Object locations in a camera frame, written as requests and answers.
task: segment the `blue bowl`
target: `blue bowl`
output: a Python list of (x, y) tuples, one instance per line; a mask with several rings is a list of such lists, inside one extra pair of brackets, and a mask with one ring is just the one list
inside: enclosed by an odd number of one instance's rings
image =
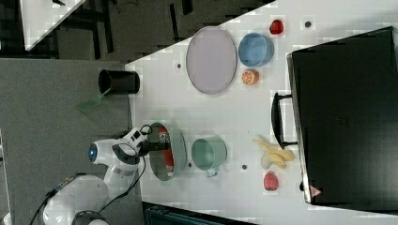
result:
[(274, 54), (273, 43), (269, 37), (250, 33), (240, 41), (238, 54), (242, 64), (258, 68), (271, 60)]

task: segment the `round white plate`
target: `round white plate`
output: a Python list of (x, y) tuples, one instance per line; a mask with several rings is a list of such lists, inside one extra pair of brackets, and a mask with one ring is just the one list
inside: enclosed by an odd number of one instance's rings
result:
[(187, 51), (187, 72), (200, 92), (214, 95), (225, 90), (237, 67), (237, 51), (226, 31), (216, 26), (199, 30)]

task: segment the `red object in pot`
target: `red object in pot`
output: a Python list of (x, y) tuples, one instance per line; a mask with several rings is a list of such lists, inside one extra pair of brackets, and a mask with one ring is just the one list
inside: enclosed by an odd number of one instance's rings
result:
[(269, 27), (269, 32), (272, 35), (279, 35), (283, 32), (283, 22), (280, 20), (275, 20), (272, 22), (271, 26)]
[(166, 170), (168, 176), (173, 176), (174, 174), (174, 159), (173, 152), (170, 145), (170, 136), (167, 132), (166, 127), (161, 127), (159, 131), (160, 143), (168, 143), (168, 148), (163, 150), (164, 161), (166, 162)]
[(278, 188), (278, 178), (273, 172), (268, 172), (264, 176), (264, 188), (266, 190), (276, 190)]

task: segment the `black cup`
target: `black cup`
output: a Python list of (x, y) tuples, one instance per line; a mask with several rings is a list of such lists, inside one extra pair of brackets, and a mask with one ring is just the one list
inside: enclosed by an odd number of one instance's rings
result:
[(108, 95), (136, 94), (140, 90), (140, 77), (136, 72), (103, 69), (99, 73), (99, 91)]

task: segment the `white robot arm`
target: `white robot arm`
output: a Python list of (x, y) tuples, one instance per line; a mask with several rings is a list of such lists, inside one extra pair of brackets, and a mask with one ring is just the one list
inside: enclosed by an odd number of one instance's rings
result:
[(43, 210), (44, 223), (108, 225), (99, 212), (115, 198), (130, 191), (145, 140), (146, 133), (134, 128), (121, 139), (93, 142), (88, 157), (94, 164), (108, 166), (104, 179), (77, 175), (58, 185)]

